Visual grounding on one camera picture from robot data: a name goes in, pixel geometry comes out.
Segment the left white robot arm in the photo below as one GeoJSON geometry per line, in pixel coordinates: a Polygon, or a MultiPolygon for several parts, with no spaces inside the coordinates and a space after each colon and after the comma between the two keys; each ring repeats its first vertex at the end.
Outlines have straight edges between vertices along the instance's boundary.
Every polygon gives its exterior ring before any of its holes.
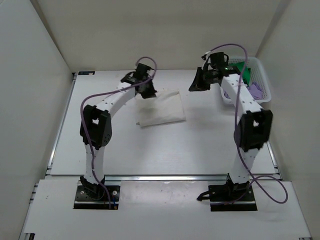
{"type": "Polygon", "coordinates": [[[86,151],[85,174],[80,178],[83,186],[97,191],[105,182],[104,152],[112,137],[112,118],[128,101],[136,95],[143,99],[156,97],[153,77],[156,70],[138,63],[135,70],[127,73],[115,90],[96,105],[81,104],[80,136],[86,151]]]}

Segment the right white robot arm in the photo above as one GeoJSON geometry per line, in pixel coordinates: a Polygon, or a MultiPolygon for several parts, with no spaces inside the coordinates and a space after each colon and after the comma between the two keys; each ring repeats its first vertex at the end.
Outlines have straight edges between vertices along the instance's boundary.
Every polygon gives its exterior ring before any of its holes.
{"type": "Polygon", "coordinates": [[[249,181],[253,163],[264,144],[269,140],[273,113],[256,102],[243,82],[241,71],[229,65],[229,57],[223,52],[206,53],[197,68],[190,92],[208,91],[218,84],[235,106],[234,142],[237,147],[228,181],[244,185],[249,181]]]}

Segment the cream white t-shirt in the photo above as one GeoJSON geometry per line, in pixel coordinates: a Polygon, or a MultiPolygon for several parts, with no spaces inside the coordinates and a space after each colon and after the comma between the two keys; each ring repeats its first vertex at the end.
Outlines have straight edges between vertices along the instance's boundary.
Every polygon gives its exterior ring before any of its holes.
{"type": "Polygon", "coordinates": [[[186,120],[180,90],[163,89],[155,97],[135,97],[135,121],[140,127],[172,124],[186,120]]]}

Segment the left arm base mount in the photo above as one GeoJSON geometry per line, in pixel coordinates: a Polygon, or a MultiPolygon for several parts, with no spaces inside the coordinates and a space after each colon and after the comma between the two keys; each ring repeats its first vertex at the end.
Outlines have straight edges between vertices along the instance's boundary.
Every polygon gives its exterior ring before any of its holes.
{"type": "Polygon", "coordinates": [[[76,210],[118,210],[121,186],[90,183],[83,176],[77,184],[73,208],[76,210]]]}

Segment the purple t-shirt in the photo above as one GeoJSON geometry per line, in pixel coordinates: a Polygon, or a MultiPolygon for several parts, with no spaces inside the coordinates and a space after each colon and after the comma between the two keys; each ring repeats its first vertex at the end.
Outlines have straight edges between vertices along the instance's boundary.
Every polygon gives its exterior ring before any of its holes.
{"type": "Polygon", "coordinates": [[[243,81],[227,81],[223,84],[221,88],[223,89],[223,95],[232,101],[236,101],[238,97],[238,89],[240,89],[240,95],[242,95],[242,91],[244,91],[244,96],[248,96],[248,93],[250,93],[254,100],[263,99],[263,91],[256,83],[252,85],[247,85],[243,81]]]}

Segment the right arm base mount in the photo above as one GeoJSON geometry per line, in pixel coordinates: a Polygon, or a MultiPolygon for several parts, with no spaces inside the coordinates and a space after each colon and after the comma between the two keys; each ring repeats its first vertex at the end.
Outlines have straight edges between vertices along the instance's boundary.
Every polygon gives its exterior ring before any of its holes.
{"type": "Polygon", "coordinates": [[[249,181],[233,183],[231,177],[225,184],[209,185],[197,201],[210,201],[211,212],[255,212],[258,210],[253,188],[249,181]]]}

